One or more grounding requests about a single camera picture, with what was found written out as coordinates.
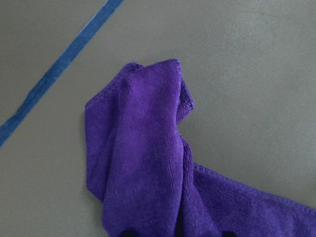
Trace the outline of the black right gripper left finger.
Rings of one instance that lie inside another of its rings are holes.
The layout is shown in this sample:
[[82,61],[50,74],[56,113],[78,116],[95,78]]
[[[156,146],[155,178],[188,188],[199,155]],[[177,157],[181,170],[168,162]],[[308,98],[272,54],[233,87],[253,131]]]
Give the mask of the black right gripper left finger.
[[137,232],[135,230],[125,230],[119,237],[137,237]]

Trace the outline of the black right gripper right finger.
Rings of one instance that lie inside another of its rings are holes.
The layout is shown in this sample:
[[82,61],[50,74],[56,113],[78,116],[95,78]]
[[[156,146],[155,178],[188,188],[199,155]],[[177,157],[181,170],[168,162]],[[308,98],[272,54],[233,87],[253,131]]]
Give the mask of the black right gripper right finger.
[[235,233],[233,231],[223,231],[222,237],[235,237]]

